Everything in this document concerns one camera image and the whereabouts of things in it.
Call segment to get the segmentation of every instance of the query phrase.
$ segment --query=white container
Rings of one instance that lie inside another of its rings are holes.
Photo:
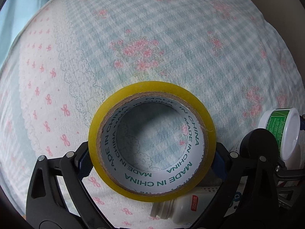
[[[170,218],[175,224],[191,225],[208,206],[218,188],[218,186],[195,187],[190,193],[174,200],[154,202],[150,216],[158,216],[160,219]],[[237,189],[233,203],[225,216],[235,212],[244,188],[245,184],[241,183]]]
[[[287,169],[299,169],[300,147],[297,144],[300,132],[300,116],[296,108],[281,108],[266,111],[258,128],[270,131],[279,146],[280,158]]]

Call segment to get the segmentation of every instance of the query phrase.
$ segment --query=white bottle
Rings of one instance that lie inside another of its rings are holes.
[[[269,130],[276,138],[280,158],[287,169],[299,169],[301,150],[298,144],[300,116],[296,108],[281,108],[266,111],[258,128]]]
[[[208,206],[218,188],[218,186],[195,187],[190,193],[174,200],[154,202],[150,216],[158,216],[160,219],[170,218],[175,224],[191,225]],[[244,188],[245,184],[241,183],[225,216],[235,212]]]

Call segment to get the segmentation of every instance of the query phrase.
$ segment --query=roll of tape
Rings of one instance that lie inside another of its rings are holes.
[[[175,109],[188,127],[184,153],[164,170],[135,168],[116,145],[121,118],[148,102]],[[210,114],[191,92],[171,83],[146,81],[126,86],[103,102],[90,125],[88,145],[92,163],[109,187],[134,200],[161,202],[185,194],[203,179],[213,162],[216,134]]]

